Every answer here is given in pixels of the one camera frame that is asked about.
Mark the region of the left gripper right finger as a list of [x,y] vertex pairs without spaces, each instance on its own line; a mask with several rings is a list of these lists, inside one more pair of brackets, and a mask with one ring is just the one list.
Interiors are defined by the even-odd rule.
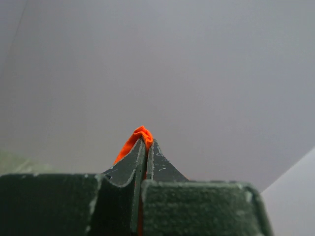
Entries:
[[141,187],[145,236],[271,236],[263,199],[247,182],[196,181],[181,174],[157,142]]

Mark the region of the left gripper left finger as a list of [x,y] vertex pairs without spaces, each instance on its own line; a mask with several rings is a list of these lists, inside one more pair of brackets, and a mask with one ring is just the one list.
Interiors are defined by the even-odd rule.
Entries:
[[0,178],[3,236],[130,236],[132,187],[101,174],[7,174]]

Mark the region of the orange t shirt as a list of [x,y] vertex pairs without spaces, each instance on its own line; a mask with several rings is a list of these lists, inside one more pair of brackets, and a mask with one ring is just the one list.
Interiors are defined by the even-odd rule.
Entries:
[[133,236],[143,235],[143,206],[141,184],[146,178],[148,152],[153,135],[144,126],[136,128],[123,145],[112,170],[112,180],[119,187],[132,187],[130,231]]

